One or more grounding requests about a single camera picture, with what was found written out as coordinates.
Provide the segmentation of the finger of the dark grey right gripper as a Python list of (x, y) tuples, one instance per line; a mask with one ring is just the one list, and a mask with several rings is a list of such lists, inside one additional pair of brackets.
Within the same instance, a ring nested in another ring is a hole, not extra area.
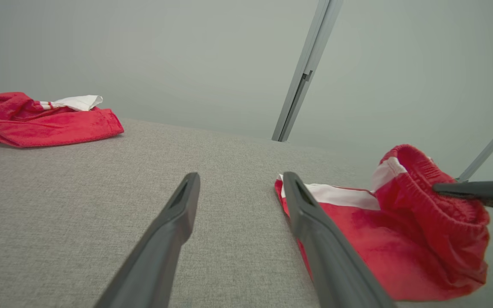
[(437, 183), (433, 191), (440, 195), (467, 200), (479, 200), (493, 208), (493, 181)]

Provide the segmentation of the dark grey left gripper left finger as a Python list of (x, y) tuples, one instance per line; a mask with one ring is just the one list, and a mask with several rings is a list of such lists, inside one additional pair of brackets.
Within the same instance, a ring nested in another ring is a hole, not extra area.
[(97, 308), (166, 308), (197, 214), (200, 175), (189, 173), (116, 272)]

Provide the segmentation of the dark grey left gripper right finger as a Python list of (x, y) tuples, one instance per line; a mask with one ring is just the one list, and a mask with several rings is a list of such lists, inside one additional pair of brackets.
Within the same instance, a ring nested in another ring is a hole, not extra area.
[(293, 235), (303, 244), (322, 308), (393, 308), (395, 302), (300, 177), (282, 177)]

